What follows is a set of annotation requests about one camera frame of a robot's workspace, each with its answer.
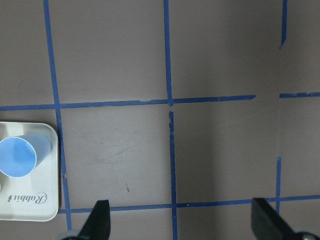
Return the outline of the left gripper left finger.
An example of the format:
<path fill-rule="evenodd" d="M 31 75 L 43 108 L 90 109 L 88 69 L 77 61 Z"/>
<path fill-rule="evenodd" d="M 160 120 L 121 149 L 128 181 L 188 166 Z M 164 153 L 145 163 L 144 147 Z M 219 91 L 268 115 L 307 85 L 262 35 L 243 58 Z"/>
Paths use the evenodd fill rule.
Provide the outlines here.
<path fill-rule="evenodd" d="M 110 203 L 108 200 L 98 200 L 86 222 L 75 233 L 61 234 L 59 240 L 108 240 L 111 234 Z"/>

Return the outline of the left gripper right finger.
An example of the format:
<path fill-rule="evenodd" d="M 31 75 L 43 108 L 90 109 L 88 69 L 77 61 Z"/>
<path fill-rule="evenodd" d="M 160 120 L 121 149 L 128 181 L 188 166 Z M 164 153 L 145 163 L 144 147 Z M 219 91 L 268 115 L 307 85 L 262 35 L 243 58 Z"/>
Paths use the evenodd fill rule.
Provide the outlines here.
<path fill-rule="evenodd" d="M 318 240 L 308 231 L 294 231 L 266 199 L 254 197 L 251 202 L 250 226 L 257 240 Z"/>

